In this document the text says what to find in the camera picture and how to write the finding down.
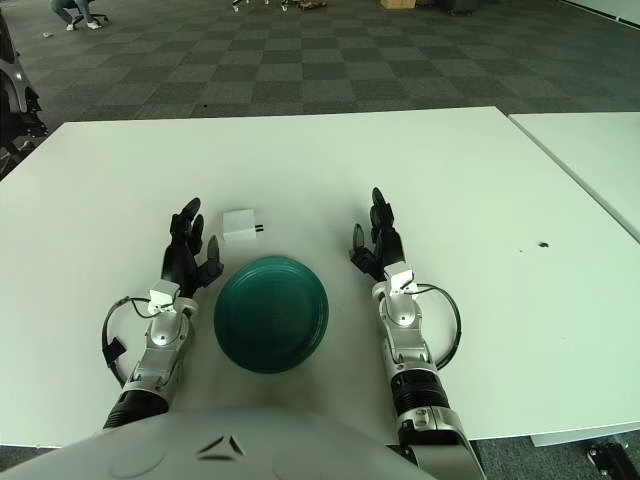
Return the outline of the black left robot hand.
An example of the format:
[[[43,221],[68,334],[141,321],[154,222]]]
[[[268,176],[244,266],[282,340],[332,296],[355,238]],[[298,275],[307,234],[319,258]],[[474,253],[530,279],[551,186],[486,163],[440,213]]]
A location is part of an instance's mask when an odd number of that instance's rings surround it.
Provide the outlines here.
[[[203,246],[204,217],[198,213],[200,206],[201,200],[193,198],[179,213],[172,215],[169,229],[171,240],[162,263],[161,278],[177,284],[184,298],[192,298],[199,289],[210,285],[224,271],[215,235],[209,240],[206,261],[201,265],[196,262],[196,256]]]

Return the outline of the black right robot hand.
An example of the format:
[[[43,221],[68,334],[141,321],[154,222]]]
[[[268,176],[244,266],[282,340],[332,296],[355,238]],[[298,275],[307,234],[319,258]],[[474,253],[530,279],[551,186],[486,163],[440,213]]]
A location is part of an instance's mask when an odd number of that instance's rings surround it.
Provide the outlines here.
[[[356,223],[349,257],[362,273],[380,282],[385,278],[384,269],[389,265],[404,262],[405,256],[401,237],[394,227],[395,217],[391,204],[385,200],[378,187],[372,190],[372,206],[369,213],[374,250],[366,247],[364,229]]]

